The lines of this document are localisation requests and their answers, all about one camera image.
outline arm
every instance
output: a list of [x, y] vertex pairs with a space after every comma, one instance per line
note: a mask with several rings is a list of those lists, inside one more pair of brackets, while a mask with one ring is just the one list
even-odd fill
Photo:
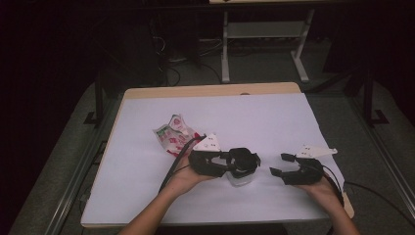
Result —
[[323, 177], [319, 182], [312, 185], [298, 185], [296, 187], [305, 190], [326, 211], [332, 220], [335, 234], [360, 234], [353, 221], [348, 217], [348, 214], [336, 197], [334, 189], [326, 178]]
[[180, 161], [177, 169], [180, 170], [173, 174], [166, 186], [159, 192], [154, 200], [131, 220], [131, 222], [119, 232], [119, 235], [154, 234], [168, 208], [178, 197], [180, 197], [180, 195], [187, 193], [198, 183], [213, 178], [210, 176], [199, 175], [193, 171], [189, 166], [187, 157], [184, 157]]

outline white table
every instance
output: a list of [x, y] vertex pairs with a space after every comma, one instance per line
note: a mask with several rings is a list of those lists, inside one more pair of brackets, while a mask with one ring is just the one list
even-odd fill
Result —
[[[157, 195], [174, 161], [153, 129], [174, 114], [200, 134], [216, 133], [222, 151], [246, 147], [261, 158], [254, 181], [235, 188], [226, 176], [180, 197], [162, 224], [232, 224], [326, 218], [306, 194], [284, 185], [269, 168], [297, 170], [281, 153], [303, 144], [327, 147], [298, 86], [288, 83], [141, 88], [126, 91], [81, 224], [122, 226]], [[344, 179], [332, 156], [320, 159]]]

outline candy wrapper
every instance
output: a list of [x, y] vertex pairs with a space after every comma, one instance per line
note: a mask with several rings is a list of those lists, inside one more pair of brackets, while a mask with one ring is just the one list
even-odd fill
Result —
[[183, 116], [173, 115], [169, 124], [153, 130], [162, 147], [174, 157], [177, 157], [184, 145], [199, 134], [184, 122]]

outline white paper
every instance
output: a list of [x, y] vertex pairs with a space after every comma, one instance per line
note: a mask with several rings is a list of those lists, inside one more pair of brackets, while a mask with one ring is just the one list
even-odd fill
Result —
[[[181, 114], [200, 134], [215, 133], [221, 150], [246, 147], [261, 158], [248, 185], [232, 187], [226, 176], [202, 182], [173, 203], [164, 224], [218, 224], [325, 218], [307, 195], [272, 176], [269, 168], [297, 170], [280, 154], [304, 144], [328, 147], [303, 94], [124, 100], [81, 223], [128, 223], [157, 195], [174, 161], [152, 129]], [[332, 156], [319, 158], [340, 180]]]

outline hand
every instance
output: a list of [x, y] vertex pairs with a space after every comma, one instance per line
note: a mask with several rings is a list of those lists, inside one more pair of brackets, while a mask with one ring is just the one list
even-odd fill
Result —
[[212, 176], [200, 175], [192, 170], [188, 155], [183, 156], [174, 172], [164, 189], [168, 189], [176, 197], [189, 192], [202, 181], [214, 179]]
[[325, 177], [322, 177], [317, 183], [311, 185], [296, 185], [295, 187], [307, 192], [308, 196], [318, 203], [327, 213], [343, 209], [342, 204], [336, 196], [335, 189]]

